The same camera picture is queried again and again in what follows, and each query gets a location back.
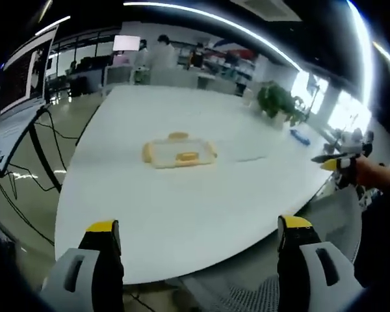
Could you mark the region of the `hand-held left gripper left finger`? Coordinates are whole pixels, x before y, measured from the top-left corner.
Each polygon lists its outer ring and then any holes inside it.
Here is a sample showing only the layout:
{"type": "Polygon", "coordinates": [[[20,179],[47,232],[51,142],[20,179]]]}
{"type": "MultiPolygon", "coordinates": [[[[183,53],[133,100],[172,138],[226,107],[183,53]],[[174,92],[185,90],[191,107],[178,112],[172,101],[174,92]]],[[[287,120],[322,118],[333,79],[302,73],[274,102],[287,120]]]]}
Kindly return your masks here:
{"type": "Polygon", "coordinates": [[[40,298],[53,311],[123,311],[121,255],[118,221],[92,224],[56,261],[40,298]]]}

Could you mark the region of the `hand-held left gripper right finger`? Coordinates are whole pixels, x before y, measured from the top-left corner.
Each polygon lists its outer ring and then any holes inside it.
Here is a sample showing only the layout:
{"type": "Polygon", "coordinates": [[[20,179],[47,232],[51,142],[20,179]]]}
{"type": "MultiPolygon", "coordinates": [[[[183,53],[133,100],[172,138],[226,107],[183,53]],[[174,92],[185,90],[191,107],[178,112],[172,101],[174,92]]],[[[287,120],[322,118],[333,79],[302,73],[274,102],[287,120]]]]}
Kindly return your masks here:
{"type": "Polygon", "coordinates": [[[362,292],[354,266],[305,218],[278,217],[278,311],[344,311],[362,292]]]}

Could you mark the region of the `person's right hand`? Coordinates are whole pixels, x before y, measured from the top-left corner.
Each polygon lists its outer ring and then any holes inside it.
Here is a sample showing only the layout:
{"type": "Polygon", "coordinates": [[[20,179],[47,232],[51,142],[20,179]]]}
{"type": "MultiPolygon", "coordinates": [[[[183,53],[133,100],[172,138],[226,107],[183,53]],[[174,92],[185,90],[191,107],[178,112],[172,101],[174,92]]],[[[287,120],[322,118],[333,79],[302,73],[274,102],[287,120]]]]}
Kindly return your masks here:
{"type": "Polygon", "coordinates": [[[390,186],[390,167],[380,166],[360,156],[356,159],[356,182],[369,189],[385,190],[390,186]]]}

